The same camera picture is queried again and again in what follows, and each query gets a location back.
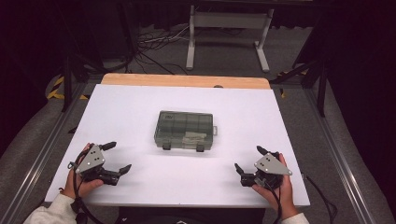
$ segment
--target white tabletop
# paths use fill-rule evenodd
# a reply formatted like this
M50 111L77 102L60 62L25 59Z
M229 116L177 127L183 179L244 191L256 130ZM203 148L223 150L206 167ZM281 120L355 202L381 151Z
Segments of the white tabletop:
M218 135L205 152L154 142L161 110L210 113ZM271 90L96 85L78 129L47 193L52 202L68 169L87 143L117 146L104 152L104 168L132 164L117 186L96 189L86 203L114 206L269 207L242 187L237 162L247 173L262 157L256 146L282 152L293 171L296 205L309 205L304 182Z

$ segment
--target clear plastic box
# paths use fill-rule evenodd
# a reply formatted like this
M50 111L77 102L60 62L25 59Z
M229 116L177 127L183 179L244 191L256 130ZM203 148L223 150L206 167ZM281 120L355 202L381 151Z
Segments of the clear plastic box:
M213 115L161 111L154 139L157 147L209 150L213 144Z

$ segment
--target sleeve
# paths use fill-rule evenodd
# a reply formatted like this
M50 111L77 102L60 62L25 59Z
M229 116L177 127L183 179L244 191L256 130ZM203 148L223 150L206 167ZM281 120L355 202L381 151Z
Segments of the sleeve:
M309 222L304 216L304 213L300 213L294 217L286 218L281 222L281 224L309 224Z
M38 223L76 223L76 213L70 206L74 199L58 194L49 208L41 206L37 208L26 220L24 224Z

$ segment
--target white metal frame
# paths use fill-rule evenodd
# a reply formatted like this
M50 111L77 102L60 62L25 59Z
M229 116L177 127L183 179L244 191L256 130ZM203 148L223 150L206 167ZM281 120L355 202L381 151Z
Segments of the white metal frame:
M270 68L262 47L264 46L273 14L273 9L269 9L267 14L198 12L195 11L194 6L191 6L190 42L186 68L192 70L194 65L195 27L246 28L262 29L262 38L260 41L255 41L255 48L262 66L262 71L265 73L269 72Z

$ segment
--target hand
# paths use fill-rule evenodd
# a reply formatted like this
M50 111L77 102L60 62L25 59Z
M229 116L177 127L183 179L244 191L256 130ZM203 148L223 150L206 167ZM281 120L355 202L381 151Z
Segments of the hand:
M87 150L88 148L90 148L90 144L87 144L87 146L84 147L83 151ZM62 190L61 193L67 197L76 199L76 194L74 192L74 187L73 187L73 173L74 170L70 169L69 175L67 176L67 180L66 180L66 186L64 186L64 190ZM79 186L79 184L82 181L81 176L76 175L76 180L77 180L77 186ZM82 182L78 190L78 196L84 198L88 196L93 189L99 188L103 184L104 184L103 181L100 179L96 179L90 182Z
M285 162L285 158L283 157L282 153L279 154L279 160L280 162L282 162L282 164L287 166ZM259 185L253 185L252 188L256 190L263 198L265 198L268 201L268 203L271 205L271 207L277 211L277 202L273 193L270 190L265 189ZM291 186L289 175L283 175L282 185L278 189L274 190L278 198L279 198L280 190L281 190L280 204L282 205L282 220L284 220L288 217L293 217L298 214L298 211L293 203L293 189Z

